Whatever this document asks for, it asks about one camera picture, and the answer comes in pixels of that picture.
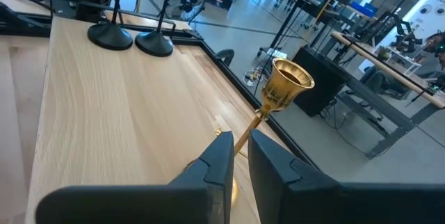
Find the black stand pole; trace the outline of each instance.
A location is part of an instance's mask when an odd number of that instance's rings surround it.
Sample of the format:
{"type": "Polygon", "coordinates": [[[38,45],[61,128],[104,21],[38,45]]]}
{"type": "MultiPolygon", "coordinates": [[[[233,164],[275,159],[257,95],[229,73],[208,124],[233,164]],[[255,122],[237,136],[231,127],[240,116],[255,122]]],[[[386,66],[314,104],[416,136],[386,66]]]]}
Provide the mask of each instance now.
{"type": "Polygon", "coordinates": [[[88,29],[88,39],[99,47],[110,50],[125,50],[131,47],[131,35],[116,24],[120,0],[115,0],[113,19],[105,24],[92,25],[88,29]]]}
{"type": "Polygon", "coordinates": [[[150,33],[140,33],[136,36],[136,46],[143,52],[158,56],[166,57],[173,52],[173,43],[162,35],[161,27],[164,20],[165,8],[167,8],[168,0],[164,0],[162,5],[161,16],[159,17],[158,28],[150,33]]]}

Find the workbench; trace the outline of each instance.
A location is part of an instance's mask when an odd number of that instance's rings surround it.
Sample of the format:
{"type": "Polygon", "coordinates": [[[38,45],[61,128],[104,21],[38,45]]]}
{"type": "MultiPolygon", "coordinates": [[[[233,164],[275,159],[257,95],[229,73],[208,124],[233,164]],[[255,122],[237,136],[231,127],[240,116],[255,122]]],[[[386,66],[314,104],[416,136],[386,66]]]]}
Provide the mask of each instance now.
{"type": "MultiPolygon", "coordinates": [[[[347,104],[353,111],[359,114],[366,122],[372,126],[379,134],[384,138],[379,141],[379,143],[366,155],[368,158],[378,156],[392,145],[396,143],[400,138],[410,132],[413,128],[420,125],[424,120],[428,119],[432,114],[438,110],[445,109],[445,98],[438,93],[431,95],[430,93],[425,93],[424,90],[428,87],[428,82],[424,81],[422,78],[415,74],[411,74],[409,77],[405,76],[406,69],[399,65],[398,63],[384,63],[379,61],[377,57],[373,54],[373,48],[367,44],[361,42],[354,42],[349,40],[344,34],[333,31],[331,33],[333,39],[344,44],[347,48],[355,51],[360,56],[370,60],[376,67],[380,70],[385,71],[387,74],[391,75],[411,91],[420,94],[429,103],[424,106],[420,111],[415,113],[410,118],[405,116],[399,110],[395,109],[392,105],[386,102],[379,95],[376,95],[364,84],[356,80],[351,76],[350,81],[347,86],[354,90],[356,95],[366,100],[372,108],[374,108],[378,113],[384,115],[388,120],[392,121],[398,127],[396,130],[389,133],[387,130],[383,129],[378,125],[377,119],[371,115],[367,110],[365,110],[361,105],[359,105],[355,100],[350,98],[346,93],[341,93],[339,99],[347,104]]],[[[335,63],[338,63],[340,58],[334,59],[335,63]]]]}
{"type": "MultiPolygon", "coordinates": [[[[27,1],[11,4],[22,12],[30,11],[21,6],[23,3],[35,9],[33,13],[42,12],[27,1]]],[[[124,15],[123,20],[141,26],[157,24],[133,15],[124,15]]],[[[186,23],[175,24],[177,29],[190,29],[186,23]]],[[[15,183],[12,192],[20,193],[15,196],[21,197],[22,204],[11,216],[24,208],[23,195],[29,192],[28,224],[34,223],[39,201],[64,186],[167,184],[205,150],[218,129],[232,131],[236,141],[254,117],[252,100],[256,99],[253,95],[246,97],[247,89],[240,88],[241,82],[233,80],[234,74],[210,51],[198,45],[175,45],[167,58],[147,55],[136,46],[110,51],[88,40],[86,32],[91,25],[55,14],[49,41],[0,38],[3,45],[10,47],[17,42],[32,46],[33,41],[38,41],[47,49],[39,52],[40,86],[38,77],[25,74],[27,80],[37,82],[33,88],[37,90],[33,95],[37,102],[33,107],[40,110],[33,118],[38,131],[30,154],[31,181],[22,178],[21,185],[29,183],[29,189],[19,189],[15,183]]],[[[128,31],[133,37],[139,33],[128,31]]],[[[15,82],[12,77],[5,82],[10,103],[4,108],[13,109],[15,98],[11,91],[15,82]]],[[[2,117],[2,122],[8,122],[9,130],[16,134],[11,149],[2,152],[17,152],[19,146],[17,129],[21,126],[9,121],[14,115],[17,117],[16,111],[2,117]]],[[[285,146],[267,123],[260,124],[259,129],[285,146]]],[[[10,173],[23,174],[20,163],[13,168],[10,173]]],[[[232,223],[259,223],[248,160],[241,155],[235,158],[234,176],[239,196],[232,207],[232,223]]],[[[11,201],[4,199],[5,205],[11,201]]]]}

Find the concrete floor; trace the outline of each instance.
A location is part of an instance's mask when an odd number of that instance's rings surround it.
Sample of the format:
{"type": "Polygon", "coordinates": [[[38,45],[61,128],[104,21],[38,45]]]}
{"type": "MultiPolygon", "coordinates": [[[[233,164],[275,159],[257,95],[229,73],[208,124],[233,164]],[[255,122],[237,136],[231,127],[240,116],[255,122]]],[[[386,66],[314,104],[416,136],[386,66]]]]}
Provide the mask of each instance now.
{"type": "MultiPolygon", "coordinates": [[[[143,13],[157,14],[163,0],[142,0],[143,13]]],[[[205,38],[214,51],[231,48],[235,58],[232,71],[242,78],[245,71],[261,63],[263,58],[256,58],[259,47],[268,46],[274,34],[281,27],[287,16],[283,8],[273,8],[275,0],[238,0],[229,12],[206,5],[191,24],[205,38]]],[[[135,0],[122,0],[123,9],[133,10],[135,0]]],[[[299,14],[297,22],[304,13],[299,14]]],[[[284,52],[293,56],[299,47],[315,37],[315,33],[306,31],[296,23],[285,39],[284,52]]],[[[348,71],[360,76],[357,66],[363,59],[357,57],[348,71]]],[[[405,108],[407,101],[389,100],[406,115],[412,115],[426,102],[420,99],[405,108]]],[[[349,112],[342,105],[337,107],[338,121],[349,112]]],[[[381,136],[360,118],[350,114],[344,127],[340,129],[345,142],[338,133],[328,127],[320,117],[309,118],[295,104],[274,117],[293,137],[295,142],[333,178],[345,182],[425,182],[444,183],[445,149],[435,141],[445,144],[445,130],[442,127],[445,113],[440,111],[423,124],[400,139],[395,146],[381,157],[368,160],[361,152],[370,150],[381,136]]]]}

